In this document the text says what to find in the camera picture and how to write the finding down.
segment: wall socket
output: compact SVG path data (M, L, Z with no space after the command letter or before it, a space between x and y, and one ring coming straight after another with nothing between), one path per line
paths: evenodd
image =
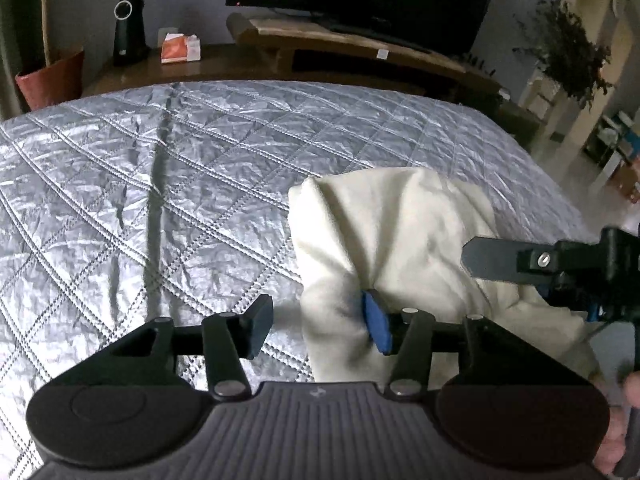
M162 44L164 43L164 38L166 38L167 34L178 34L177 27L163 27L158 29L158 48L162 48Z

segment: curtain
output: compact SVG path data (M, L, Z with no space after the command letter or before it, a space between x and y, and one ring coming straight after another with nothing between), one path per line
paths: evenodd
M40 0L0 0L0 120L28 111L14 77L43 65Z

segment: black speaker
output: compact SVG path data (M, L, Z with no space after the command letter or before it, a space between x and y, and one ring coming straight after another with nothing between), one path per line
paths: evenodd
M146 59L145 22L142 17L144 0L120 0L113 13L116 16L116 37L113 45L113 64L129 65Z

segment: bed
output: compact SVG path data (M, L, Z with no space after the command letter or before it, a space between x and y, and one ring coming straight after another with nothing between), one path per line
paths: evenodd
M271 294L274 327L247 375L311 381L287 191L379 166L480 185L502 236L592 239L484 115L398 92L172 84L0 124L0 477L41 463L24 423L34 391L156 316L197 324ZM203 364L186 358L180 374L205 388Z

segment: orange and white box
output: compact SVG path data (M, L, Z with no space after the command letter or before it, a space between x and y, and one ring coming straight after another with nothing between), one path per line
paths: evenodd
M200 39L184 34L167 34L162 44L162 63L183 63L200 60Z

